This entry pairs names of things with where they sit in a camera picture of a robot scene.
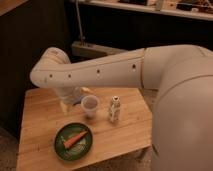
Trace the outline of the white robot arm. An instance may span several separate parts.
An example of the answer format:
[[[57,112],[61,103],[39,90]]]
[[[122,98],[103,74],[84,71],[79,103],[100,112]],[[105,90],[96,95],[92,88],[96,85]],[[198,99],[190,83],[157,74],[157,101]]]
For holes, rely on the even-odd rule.
[[[30,79],[65,103],[83,86],[155,90],[152,171],[213,171],[213,50],[169,45],[72,63],[50,47]]]

